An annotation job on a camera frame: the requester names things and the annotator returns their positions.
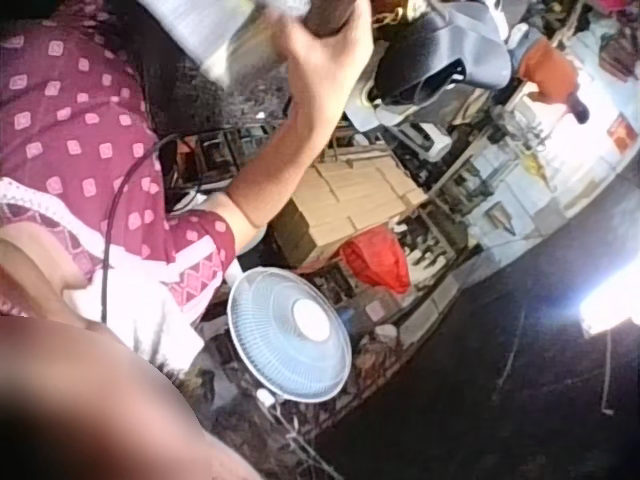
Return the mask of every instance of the dark ground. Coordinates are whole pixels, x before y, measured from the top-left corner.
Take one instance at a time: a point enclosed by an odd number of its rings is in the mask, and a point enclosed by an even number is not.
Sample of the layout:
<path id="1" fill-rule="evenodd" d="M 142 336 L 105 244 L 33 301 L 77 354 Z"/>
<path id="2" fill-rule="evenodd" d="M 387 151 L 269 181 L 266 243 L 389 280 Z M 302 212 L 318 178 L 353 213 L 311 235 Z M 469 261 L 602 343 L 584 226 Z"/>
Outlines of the dark ground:
<path id="1" fill-rule="evenodd" d="M 415 358 L 320 438 L 321 455 L 347 480 L 639 479 L 640 328 L 612 331 L 607 416 L 606 334 L 585 339 L 577 313 L 640 251 L 637 156 L 624 176 L 464 291 Z"/>

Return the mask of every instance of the blue fan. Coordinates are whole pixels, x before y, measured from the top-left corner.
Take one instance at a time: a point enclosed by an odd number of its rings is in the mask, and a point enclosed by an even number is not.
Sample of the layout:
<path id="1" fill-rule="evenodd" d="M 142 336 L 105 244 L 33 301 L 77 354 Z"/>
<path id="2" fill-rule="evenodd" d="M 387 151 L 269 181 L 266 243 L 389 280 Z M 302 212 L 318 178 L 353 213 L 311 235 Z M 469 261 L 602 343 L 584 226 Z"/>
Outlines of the blue fan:
<path id="1" fill-rule="evenodd" d="M 227 314 L 251 372 L 285 399 L 315 403 L 336 395 L 351 369 L 351 345 L 331 305 L 285 270 L 255 268 L 236 278 Z"/>

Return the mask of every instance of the red plastic bag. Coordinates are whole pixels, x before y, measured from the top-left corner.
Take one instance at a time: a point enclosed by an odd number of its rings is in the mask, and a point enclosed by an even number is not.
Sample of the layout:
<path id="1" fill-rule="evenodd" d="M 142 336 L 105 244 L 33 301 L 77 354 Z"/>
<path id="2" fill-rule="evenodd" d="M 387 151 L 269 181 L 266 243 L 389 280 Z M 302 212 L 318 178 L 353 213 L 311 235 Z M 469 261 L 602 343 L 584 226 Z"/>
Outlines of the red plastic bag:
<path id="1" fill-rule="evenodd" d="M 395 293 L 409 289 L 409 267 L 398 238 L 385 225 L 371 228 L 345 242 L 342 261 L 362 283 Z"/>

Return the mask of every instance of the wooden handle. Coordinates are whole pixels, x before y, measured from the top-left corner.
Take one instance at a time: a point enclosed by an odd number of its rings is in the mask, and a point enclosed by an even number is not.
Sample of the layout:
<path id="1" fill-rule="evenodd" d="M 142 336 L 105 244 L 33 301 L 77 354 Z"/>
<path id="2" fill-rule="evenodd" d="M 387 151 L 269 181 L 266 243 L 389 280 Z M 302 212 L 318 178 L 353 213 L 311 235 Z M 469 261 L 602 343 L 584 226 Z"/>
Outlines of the wooden handle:
<path id="1" fill-rule="evenodd" d="M 356 0 L 312 0 L 305 25 L 317 37 L 338 33 L 353 13 Z"/>

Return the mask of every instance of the stacked cardboard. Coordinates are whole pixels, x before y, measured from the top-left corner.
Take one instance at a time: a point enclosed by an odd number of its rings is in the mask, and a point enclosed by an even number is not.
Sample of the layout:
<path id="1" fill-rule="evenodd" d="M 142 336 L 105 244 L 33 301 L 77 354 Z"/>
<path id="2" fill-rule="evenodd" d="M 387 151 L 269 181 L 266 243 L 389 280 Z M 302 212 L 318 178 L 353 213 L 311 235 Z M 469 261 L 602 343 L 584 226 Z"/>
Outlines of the stacked cardboard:
<path id="1" fill-rule="evenodd" d="M 294 267 L 328 258 L 353 235 L 397 220 L 426 195 L 391 156 L 319 163 L 272 225 Z"/>

